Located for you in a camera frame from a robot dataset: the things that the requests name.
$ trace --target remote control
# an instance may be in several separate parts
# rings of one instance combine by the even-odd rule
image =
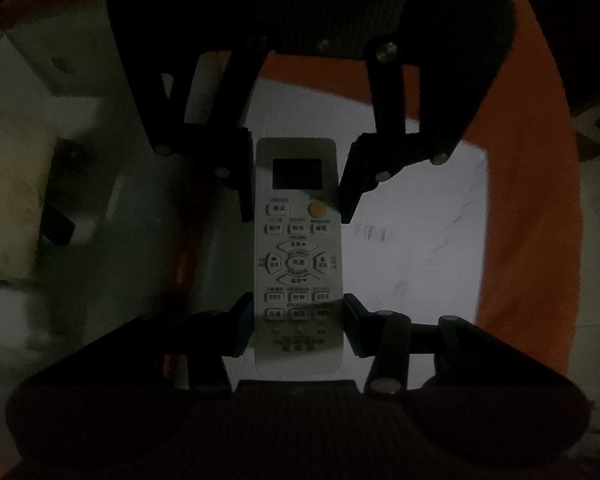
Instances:
[[[268,376],[324,374],[342,362],[337,195],[331,139],[258,141],[254,351]]]

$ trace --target orange fabric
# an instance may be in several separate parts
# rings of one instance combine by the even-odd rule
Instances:
[[[569,109],[528,0],[500,73],[465,138],[488,153],[488,229],[480,327],[566,373],[578,312],[582,235]],[[405,67],[418,114],[417,69]],[[269,56],[264,77],[370,102],[361,62]]]

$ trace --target black mount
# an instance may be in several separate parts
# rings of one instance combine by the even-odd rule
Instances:
[[[349,223],[379,182],[410,164],[449,158],[515,29],[510,0],[107,0],[107,7],[151,146],[191,158],[237,190],[243,221],[253,219],[253,143],[238,124],[269,50],[366,62],[376,133],[358,137],[344,168],[339,207]],[[208,122],[185,124],[198,60],[220,50],[232,54]],[[404,64],[420,69],[417,134],[405,133]],[[164,74],[173,77],[169,97]]]
[[[397,312],[369,312],[353,294],[342,303],[354,354],[374,358],[360,399],[367,418],[384,410],[378,402],[396,402],[439,448],[496,466],[553,460],[586,430],[590,407],[579,388],[471,323],[455,316],[443,316],[437,325],[412,323]],[[251,293],[228,312],[195,314],[183,324],[135,319],[123,325],[16,389],[7,421],[18,450],[35,462],[92,468],[159,446],[189,410],[228,410],[218,428],[230,427],[236,416],[235,431],[249,433],[243,418],[268,420],[278,407],[266,399],[279,387],[311,395],[316,413],[327,409],[336,390],[352,392],[350,381],[247,381],[258,386],[258,397],[251,398],[253,389],[241,381],[233,394],[222,358],[240,357],[253,328]],[[174,388],[162,374],[164,355],[173,353],[187,357],[189,391]],[[412,354],[432,354],[435,375],[407,390]],[[286,412],[277,431],[295,431],[306,423],[303,416]],[[349,420],[358,416],[349,413],[343,424],[359,424]],[[313,424],[328,421],[319,417]],[[371,423],[369,431],[377,430]]]

